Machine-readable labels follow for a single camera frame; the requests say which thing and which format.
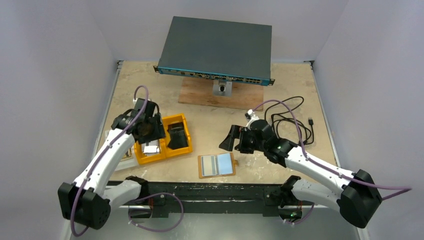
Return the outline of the tan leather card holder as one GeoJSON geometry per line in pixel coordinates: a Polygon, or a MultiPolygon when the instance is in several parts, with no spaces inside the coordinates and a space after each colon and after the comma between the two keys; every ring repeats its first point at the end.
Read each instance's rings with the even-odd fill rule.
{"type": "Polygon", "coordinates": [[[202,156],[208,156],[208,155],[199,155],[197,157],[197,162],[198,162],[198,177],[200,179],[227,177],[227,176],[234,176],[236,174],[236,167],[239,165],[239,162],[234,158],[234,155],[232,152],[221,153],[221,154],[209,154],[209,155],[215,156],[216,174],[213,176],[203,176],[202,156]]]}

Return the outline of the gold card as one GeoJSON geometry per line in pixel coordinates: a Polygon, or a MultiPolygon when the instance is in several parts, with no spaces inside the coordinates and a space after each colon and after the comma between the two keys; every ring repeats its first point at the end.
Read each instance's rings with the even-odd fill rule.
{"type": "Polygon", "coordinates": [[[216,157],[214,155],[205,155],[201,157],[202,175],[215,176],[216,175],[216,157]]]}

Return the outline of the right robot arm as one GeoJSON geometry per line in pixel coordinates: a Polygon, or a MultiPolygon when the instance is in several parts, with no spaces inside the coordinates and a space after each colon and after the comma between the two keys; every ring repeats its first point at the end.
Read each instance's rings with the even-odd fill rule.
{"type": "Polygon", "coordinates": [[[218,147],[242,154],[259,151],[270,162],[314,179],[315,183],[298,179],[283,187],[282,200],[288,204],[300,200],[326,206],[357,228],[368,225],[383,201],[367,171],[352,172],[304,153],[300,144],[278,137],[263,119],[252,121],[248,127],[232,125],[218,147]]]}

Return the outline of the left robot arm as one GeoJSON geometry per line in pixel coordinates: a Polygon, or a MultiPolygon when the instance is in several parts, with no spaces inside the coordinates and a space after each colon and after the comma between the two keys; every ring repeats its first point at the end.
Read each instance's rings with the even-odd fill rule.
{"type": "Polygon", "coordinates": [[[166,133],[157,103],[138,98],[134,108],[117,116],[108,136],[86,169],[72,182],[62,183],[58,199],[62,216],[73,223],[99,230],[112,210],[134,201],[146,203],[149,191],[144,180],[130,176],[121,184],[107,189],[112,173],[134,144],[165,138],[166,133]]]}

